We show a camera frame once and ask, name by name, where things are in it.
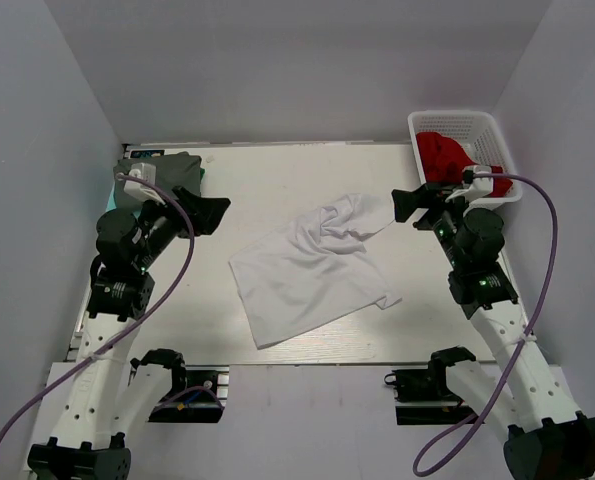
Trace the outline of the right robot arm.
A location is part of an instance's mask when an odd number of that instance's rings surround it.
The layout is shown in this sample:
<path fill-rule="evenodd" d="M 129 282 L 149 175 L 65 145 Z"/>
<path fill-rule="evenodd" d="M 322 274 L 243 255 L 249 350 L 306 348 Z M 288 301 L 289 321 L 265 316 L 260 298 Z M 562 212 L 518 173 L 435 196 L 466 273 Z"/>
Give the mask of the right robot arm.
<path fill-rule="evenodd" d="M 588 479 L 595 473 L 595 417 L 582 413 L 553 377 L 510 279 L 498 261 L 502 218 L 473 208 L 439 184 L 392 193 L 394 215 L 432 232 L 451 270 L 450 293 L 483 338 L 502 376 L 494 381 L 465 347 L 432 353 L 423 369 L 400 369 L 385 382 L 401 403 L 454 401 L 451 418 L 479 415 L 503 446 L 515 479 Z"/>

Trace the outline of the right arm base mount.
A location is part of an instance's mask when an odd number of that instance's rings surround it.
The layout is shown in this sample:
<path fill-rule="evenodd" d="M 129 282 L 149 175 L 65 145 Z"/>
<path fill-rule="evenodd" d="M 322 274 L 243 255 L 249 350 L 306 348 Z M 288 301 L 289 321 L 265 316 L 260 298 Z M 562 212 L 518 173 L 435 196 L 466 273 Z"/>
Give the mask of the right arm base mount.
<path fill-rule="evenodd" d="M 474 414 L 429 368 L 393 370 L 384 376 L 384 384 L 394 392 L 398 426 L 450 426 Z"/>

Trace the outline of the white t-shirt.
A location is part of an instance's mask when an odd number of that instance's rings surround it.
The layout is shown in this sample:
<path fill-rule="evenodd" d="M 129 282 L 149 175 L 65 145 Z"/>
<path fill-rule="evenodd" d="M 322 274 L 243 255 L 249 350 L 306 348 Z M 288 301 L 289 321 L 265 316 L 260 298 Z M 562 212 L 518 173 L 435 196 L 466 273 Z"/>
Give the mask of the white t-shirt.
<path fill-rule="evenodd" d="M 394 220 L 392 200 L 346 194 L 233 255 L 229 266 L 257 349 L 398 303 L 365 247 Z"/>

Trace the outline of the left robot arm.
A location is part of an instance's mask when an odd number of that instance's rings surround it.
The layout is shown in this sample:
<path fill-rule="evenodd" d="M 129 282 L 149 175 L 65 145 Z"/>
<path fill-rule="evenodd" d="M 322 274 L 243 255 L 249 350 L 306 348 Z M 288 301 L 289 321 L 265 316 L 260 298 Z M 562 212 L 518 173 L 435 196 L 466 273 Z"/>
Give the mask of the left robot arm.
<path fill-rule="evenodd" d="M 175 350 L 129 356 L 156 308 L 149 269 L 174 239 L 212 234 L 230 204 L 175 187 L 170 197 L 151 191 L 138 214 L 115 208 L 97 221 L 73 383 L 49 439 L 32 445 L 27 457 L 37 478 L 127 478 L 137 436 L 158 405 L 185 395 L 189 378 Z"/>

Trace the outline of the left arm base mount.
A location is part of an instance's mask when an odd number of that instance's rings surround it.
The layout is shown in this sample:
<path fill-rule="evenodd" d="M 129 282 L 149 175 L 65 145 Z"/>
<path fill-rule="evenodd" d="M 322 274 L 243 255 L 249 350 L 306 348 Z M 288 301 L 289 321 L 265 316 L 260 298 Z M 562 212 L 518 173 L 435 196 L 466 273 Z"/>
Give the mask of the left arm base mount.
<path fill-rule="evenodd" d="M 228 366 L 188 367 L 186 391 L 175 387 L 159 402 L 148 421 L 158 424 L 217 424 L 225 409 L 229 388 Z"/>

